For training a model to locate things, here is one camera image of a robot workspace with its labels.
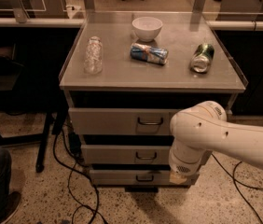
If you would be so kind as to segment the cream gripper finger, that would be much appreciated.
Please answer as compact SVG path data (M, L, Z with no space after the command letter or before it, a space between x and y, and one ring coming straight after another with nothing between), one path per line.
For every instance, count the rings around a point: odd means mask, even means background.
M175 172L170 172L169 181L175 185L182 185L187 182L187 178Z

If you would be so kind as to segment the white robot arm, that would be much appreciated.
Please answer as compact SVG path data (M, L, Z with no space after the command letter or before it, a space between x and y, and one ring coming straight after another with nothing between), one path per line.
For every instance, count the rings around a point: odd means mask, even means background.
M170 181L174 184L184 184L198 172L206 151L216 151L263 170L263 127L228 122L225 109L214 101L174 114L170 130Z

